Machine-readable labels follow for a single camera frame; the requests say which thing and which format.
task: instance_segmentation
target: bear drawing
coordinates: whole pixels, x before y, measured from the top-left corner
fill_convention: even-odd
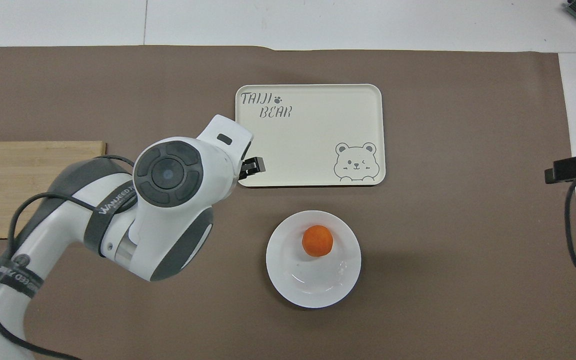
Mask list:
[[[336,164],[334,174],[339,181],[345,178],[353,182],[362,181],[365,178],[375,180],[379,174],[379,165],[375,158],[377,148],[374,143],[366,142],[363,146],[348,146],[346,143],[336,145]]]

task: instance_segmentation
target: white plate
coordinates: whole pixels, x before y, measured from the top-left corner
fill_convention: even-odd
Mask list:
[[[304,231],[323,225],[333,236],[332,250],[310,256],[302,247]],[[340,218],[320,210],[297,212],[284,219],[270,236],[265,266],[275,289],[304,308],[333,305],[353,289],[362,267],[357,237]]]
[[[246,85],[235,121],[265,172],[245,187],[377,185],[386,175],[382,93],[371,84]]]

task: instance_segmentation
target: round button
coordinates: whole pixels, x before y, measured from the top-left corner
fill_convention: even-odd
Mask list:
[[[152,167],[151,176],[158,187],[173,189],[184,179],[184,167],[175,159],[162,159]]]

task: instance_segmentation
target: circular button panel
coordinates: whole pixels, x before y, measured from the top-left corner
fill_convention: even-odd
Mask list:
[[[199,151],[185,141],[169,141],[153,146],[139,158],[134,183],[149,203],[172,208],[189,201],[203,177]]]

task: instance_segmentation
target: wooden cutting board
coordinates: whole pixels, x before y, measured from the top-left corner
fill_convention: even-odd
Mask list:
[[[106,153],[103,141],[0,142],[0,239],[8,235],[10,218],[26,199],[45,192],[64,168]],[[19,231],[37,209],[29,205],[19,218]]]

